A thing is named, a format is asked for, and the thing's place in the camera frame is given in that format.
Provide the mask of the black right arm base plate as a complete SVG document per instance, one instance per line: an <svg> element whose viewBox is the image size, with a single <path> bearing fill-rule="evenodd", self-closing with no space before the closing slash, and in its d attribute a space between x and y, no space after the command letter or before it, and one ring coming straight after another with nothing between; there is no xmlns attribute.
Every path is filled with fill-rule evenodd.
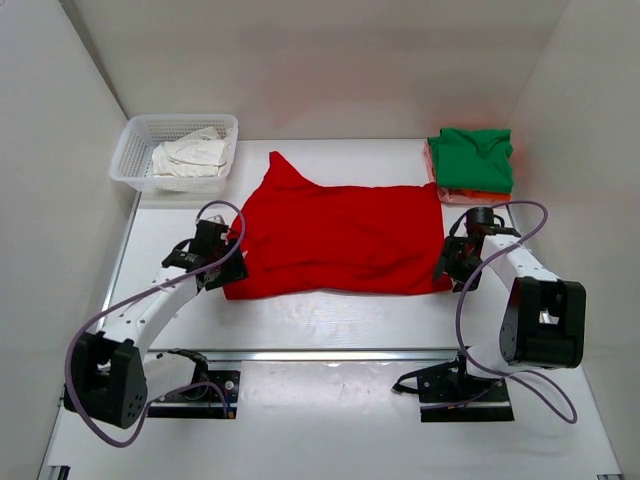
<svg viewBox="0 0 640 480"><path fill-rule="evenodd" d="M418 397L424 424L515 420L505 381L470 375L460 353L448 362L401 375L391 390Z"/></svg>

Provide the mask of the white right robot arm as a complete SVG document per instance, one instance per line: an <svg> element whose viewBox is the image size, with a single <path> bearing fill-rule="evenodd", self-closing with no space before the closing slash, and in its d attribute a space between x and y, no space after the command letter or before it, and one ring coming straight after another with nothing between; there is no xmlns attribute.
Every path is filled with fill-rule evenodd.
<svg viewBox="0 0 640 480"><path fill-rule="evenodd" d="M448 276L460 294L455 330L466 373L478 378L517 372L573 369L584 353L586 289L545 268L524 242L541 228L521 235L491 207L467 210L450 228L433 279ZM467 347L461 314L466 294L478 288L482 271L493 270L509 289L497 339Z"/></svg>

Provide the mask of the red t-shirt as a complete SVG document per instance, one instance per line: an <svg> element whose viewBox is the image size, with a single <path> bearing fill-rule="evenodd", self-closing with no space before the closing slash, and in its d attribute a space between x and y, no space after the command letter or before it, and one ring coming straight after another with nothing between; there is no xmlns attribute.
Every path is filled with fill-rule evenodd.
<svg viewBox="0 0 640 480"><path fill-rule="evenodd" d="M387 187L320 186L279 152L232 228L244 230L246 279L229 300L332 290L422 295L451 289L434 275L442 247L442 208L432 183Z"/></svg>

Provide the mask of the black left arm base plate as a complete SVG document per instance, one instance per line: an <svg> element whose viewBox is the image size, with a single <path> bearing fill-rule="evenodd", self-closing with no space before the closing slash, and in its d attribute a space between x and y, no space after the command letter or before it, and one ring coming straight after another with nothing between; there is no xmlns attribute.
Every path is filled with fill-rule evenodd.
<svg viewBox="0 0 640 480"><path fill-rule="evenodd" d="M158 352L144 363L150 418L234 420L241 370L185 349Z"/></svg>

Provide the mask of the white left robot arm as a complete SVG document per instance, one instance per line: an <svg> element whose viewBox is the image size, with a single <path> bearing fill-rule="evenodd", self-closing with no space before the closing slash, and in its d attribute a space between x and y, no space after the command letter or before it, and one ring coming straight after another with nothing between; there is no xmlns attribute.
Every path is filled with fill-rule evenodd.
<svg viewBox="0 0 640 480"><path fill-rule="evenodd" d="M152 355L155 339L201 292L248 276L240 233L215 216L198 220L195 235L162 261L151 289L118 307L115 319L95 332L77 334L65 360L64 407L127 429L149 403L166 395L210 390L206 357L172 348Z"/></svg>

